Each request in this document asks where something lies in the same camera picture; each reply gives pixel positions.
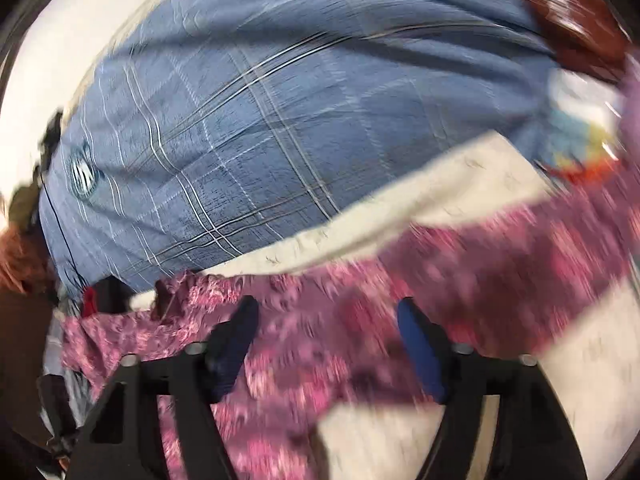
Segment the multicolored fabric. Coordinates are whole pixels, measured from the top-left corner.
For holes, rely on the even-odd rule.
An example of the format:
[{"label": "multicolored fabric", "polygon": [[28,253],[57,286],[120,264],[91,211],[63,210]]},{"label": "multicolored fabric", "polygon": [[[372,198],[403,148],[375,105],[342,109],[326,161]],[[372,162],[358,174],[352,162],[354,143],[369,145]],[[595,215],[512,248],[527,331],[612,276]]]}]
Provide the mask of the multicolored fabric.
[{"label": "multicolored fabric", "polygon": [[554,66],[523,0],[166,0],[62,137],[40,200],[50,252],[76,298],[72,257],[89,283],[148,290],[489,130],[534,158]]},{"label": "multicolored fabric", "polygon": [[[236,389],[213,407],[236,470],[314,478],[308,431],[337,400],[427,402],[402,348],[399,299],[413,296],[451,340],[484,354],[535,352],[628,271],[640,241],[640,173],[575,189],[460,230],[413,226],[377,258],[301,275],[183,274],[152,312],[65,322],[65,363],[98,395],[123,354],[171,356],[255,296],[260,327]],[[171,476],[183,479],[171,405],[161,399]]]}]

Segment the white wall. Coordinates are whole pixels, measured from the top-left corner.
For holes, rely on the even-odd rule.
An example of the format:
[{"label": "white wall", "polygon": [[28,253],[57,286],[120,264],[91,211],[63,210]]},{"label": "white wall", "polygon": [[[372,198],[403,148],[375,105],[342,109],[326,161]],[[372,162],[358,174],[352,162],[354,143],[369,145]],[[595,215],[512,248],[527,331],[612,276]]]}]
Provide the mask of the white wall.
[{"label": "white wall", "polygon": [[97,54],[145,0],[52,0],[28,31],[0,111],[0,192],[30,180],[38,141]]}]

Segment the shiny brown bag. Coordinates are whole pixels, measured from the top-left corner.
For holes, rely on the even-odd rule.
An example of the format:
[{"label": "shiny brown bag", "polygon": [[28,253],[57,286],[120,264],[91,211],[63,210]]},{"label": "shiny brown bag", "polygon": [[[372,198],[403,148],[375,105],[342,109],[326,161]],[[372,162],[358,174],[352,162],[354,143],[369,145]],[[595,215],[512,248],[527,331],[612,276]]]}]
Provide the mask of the shiny brown bag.
[{"label": "shiny brown bag", "polygon": [[563,68],[620,81],[630,41],[604,0],[528,1]]}]

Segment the purple floral garment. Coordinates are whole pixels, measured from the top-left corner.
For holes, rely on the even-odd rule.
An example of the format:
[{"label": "purple floral garment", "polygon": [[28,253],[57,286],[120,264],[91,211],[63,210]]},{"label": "purple floral garment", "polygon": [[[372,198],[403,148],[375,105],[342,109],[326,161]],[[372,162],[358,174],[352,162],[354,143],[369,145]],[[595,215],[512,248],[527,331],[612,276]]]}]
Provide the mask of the purple floral garment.
[{"label": "purple floral garment", "polygon": [[[64,362],[98,396],[123,354],[171,356],[252,294],[258,335],[236,389],[213,413],[241,477],[312,479],[306,436],[334,402],[429,400],[399,339],[399,299],[413,296],[453,340],[484,354],[533,352],[626,273],[639,235],[640,177],[623,170],[603,186],[460,230],[412,226],[358,263],[299,276],[181,275],[159,284],[152,312],[67,319]],[[168,399],[159,410],[170,474],[183,480]]]}]

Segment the circular emblem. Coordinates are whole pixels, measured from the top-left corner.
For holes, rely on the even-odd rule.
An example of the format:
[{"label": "circular emblem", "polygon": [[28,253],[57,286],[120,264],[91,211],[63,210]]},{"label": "circular emblem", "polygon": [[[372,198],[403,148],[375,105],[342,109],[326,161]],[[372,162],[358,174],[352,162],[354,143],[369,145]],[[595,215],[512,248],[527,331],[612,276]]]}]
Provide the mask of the circular emblem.
[{"label": "circular emblem", "polygon": [[102,172],[92,161],[88,142],[85,141],[82,148],[71,150],[68,167],[71,191],[80,200],[86,200],[94,193],[102,177]]}]

